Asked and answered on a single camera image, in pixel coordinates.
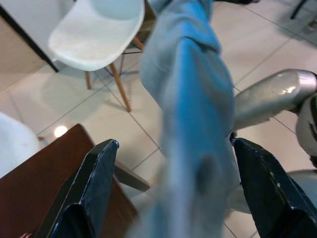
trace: wooden chair leg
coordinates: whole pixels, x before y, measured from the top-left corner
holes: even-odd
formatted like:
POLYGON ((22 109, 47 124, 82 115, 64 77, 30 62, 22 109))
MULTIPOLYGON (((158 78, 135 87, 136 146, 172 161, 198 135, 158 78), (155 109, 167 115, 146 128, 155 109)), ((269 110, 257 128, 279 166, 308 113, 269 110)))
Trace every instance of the wooden chair leg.
POLYGON ((85 71, 85 78, 86 78, 87 88, 91 89, 90 76, 89 76, 89 72, 88 71, 85 71))
POLYGON ((133 41, 140 48, 140 50, 143 51, 143 43, 139 40, 139 38, 134 37, 133 41))
POLYGON ((123 89, 121 78, 120 78, 120 76, 119 76, 119 74, 118 74, 118 72, 117 72, 117 70, 116 70, 116 68, 115 68, 113 63, 110 64, 110 69, 112 71, 112 74, 113 74, 113 77, 115 79, 115 82, 116 82, 116 84, 117 84, 117 86, 119 88, 120 94, 121 94, 121 96, 123 98, 123 101, 124 101, 124 104, 125 104, 125 106, 127 108, 127 111, 130 112, 131 111, 130 103, 129 103, 127 95, 125 94, 125 91, 123 89))
POLYGON ((114 174, 118 178, 119 182, 139 191, 145 192, 150 188, 148 182, 117 160, 115 161, 114 174))

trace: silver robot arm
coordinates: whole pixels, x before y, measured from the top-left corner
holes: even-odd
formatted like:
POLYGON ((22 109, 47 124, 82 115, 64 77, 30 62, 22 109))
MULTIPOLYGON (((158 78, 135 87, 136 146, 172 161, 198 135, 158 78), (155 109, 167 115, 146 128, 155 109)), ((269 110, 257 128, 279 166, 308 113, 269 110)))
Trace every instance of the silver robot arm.
POLYGON ((292 110, 317 91, 314 73, 286 69, 250 86, 235 97, 235 125, 239 130, 292 110))

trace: blue cloth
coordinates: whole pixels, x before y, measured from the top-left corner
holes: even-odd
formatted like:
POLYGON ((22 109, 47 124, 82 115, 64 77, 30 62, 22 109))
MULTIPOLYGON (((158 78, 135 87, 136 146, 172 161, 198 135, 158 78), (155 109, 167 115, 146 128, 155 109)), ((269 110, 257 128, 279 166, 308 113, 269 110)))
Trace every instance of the blue cloth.
POLYGON ((138 238, 221 237, 238 174, 228 137, 233 86, 210 27, 211 0, 152 0, 155 28, 141 81, 163 111, 167 157, 158 196, 132 232, 138 238))

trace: white plastic chair seat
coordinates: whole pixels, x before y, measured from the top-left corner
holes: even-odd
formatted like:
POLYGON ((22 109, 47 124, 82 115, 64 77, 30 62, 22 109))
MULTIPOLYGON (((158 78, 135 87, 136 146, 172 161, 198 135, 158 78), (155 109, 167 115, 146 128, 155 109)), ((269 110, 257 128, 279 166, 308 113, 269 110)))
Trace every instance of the white plastic chair seat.
POLYGON ((0 112, 0 178, 40 150, 36 135, 0 112))
POLYGON ((52 32, 49 48, 61 62, 94 71, 114 62, 141 27, 144 0, 77 0, 52 32))

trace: wooden table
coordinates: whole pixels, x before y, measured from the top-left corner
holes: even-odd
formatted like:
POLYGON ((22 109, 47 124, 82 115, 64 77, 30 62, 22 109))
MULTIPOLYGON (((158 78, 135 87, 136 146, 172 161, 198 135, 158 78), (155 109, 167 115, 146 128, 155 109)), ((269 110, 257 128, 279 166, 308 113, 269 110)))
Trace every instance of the wooden table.
MULTIPOLYGON (((60 187, 81 165, 94 143, 77 124, 65 135, 32 156, 0 179, 0 237, 18 238, 25 232, 35 234, 60 187)), ((123 180, 136 176, 124 170, 116 171, 123 180)), ((132 183, 146 182, 137 177, 132 183)), ((137 212, 114 180, 108 201, 101 237, 122 238, 137 212)))

